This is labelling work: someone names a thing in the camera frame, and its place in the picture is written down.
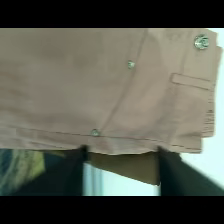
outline button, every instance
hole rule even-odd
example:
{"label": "button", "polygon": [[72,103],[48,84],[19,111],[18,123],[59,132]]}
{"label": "button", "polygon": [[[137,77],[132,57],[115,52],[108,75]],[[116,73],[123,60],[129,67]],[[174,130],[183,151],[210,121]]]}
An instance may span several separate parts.
{"label": "button", "polygon": [[91,135],[94,136],[94,137],[97,137],[97,136],[100,136],[100,132],[97,129],[93,129],[91,131]]}
{"label": "button", "polygon": [[133,61],[128,61],[128,68],[132,69],[135,67],[135,63]]}
{"label": "button", "polygon": [[201,34],[195,38],[194,46],[200,50],[206,49],[209,46],[208,37],[205,34]]}

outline metal rivet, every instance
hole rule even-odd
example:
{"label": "metal rivet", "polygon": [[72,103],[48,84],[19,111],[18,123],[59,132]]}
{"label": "metal rivet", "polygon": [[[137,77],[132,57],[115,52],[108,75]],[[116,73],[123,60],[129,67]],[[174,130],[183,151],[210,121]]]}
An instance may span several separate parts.
{"label": "metal rivet", "polygon": [[194,46],[200,50],[206,49],[209,46],[209,39],[205,34],[198,35],[194,40]]}
{"label": "metal rivet", "polygon": [[93,129],[91,131],[91,135],[94,136],[94,137],[97,137],[97,136],[100,136],[100,132],[97,129]]}
{"label": "metal rivet", "polygon": [[132,69],[135,67],[135,63],[133,61],[128,61],[128,68]]}

